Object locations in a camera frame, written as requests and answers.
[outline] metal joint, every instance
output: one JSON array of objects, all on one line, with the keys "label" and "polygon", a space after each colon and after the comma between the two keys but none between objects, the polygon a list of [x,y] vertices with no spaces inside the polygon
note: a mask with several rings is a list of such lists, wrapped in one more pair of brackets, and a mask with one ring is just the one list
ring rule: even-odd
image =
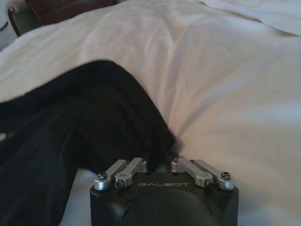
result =
[{"label": "metal joint", "polygon": [[147,162],[142,158],[134,158],[123,171],[115,175],[115,187],[122,189],[131,186],[135,173],[146,171]]},{"label": "metal joint", "polygon": [[94,188],[97,191],[107,190],[111,187],[114,176],[127,166],[127,161],[117,160],[107,171],[100,172],[94,179]]}]

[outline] black fabric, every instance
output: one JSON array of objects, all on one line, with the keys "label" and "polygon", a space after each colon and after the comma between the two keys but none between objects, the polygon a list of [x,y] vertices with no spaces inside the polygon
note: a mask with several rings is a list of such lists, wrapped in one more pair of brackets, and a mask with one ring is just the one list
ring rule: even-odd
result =
[{"label": "black fabric", "polygon": [[153,170],[174,142],[146,92],[110,61],[0,104],[0,133],[1,226],[56,226],[78,167],[97,173],[143,156]]}]

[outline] white bed sheet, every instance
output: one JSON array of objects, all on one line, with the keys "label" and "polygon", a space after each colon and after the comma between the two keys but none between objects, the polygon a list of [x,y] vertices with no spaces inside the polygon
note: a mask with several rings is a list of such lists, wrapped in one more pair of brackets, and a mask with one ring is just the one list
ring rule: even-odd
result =
[{"label": "white bed sheet", "polygon": [[[301,37],[193,1],[126,1],[17,39],[0,101],[96,59],[139,81],[181,155],[232,173],[240,226],[301,225]],[[92,178],[79,171],[61,225],[90,225]]]}]

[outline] dark wood furniture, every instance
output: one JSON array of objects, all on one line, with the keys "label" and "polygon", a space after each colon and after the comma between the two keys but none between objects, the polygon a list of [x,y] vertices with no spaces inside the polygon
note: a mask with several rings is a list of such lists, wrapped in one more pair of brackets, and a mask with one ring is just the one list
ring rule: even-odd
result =
[{"label": "dark wood furniture", "polygon": [[117,0],[26,0],[42,25],[54,24],[96,8],[117,4]]}]

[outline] black garment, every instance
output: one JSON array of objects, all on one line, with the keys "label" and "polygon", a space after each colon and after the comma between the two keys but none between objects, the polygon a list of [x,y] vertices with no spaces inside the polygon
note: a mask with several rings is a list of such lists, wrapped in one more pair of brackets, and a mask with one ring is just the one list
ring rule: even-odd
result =
[{"label": "black garment", "polygon": [[153,170],[174,142],[137,81],[109,61],[0,104],[3,132],[1,226],[56,226],[79,166],[99,172],[117,159],[143,156]]}]

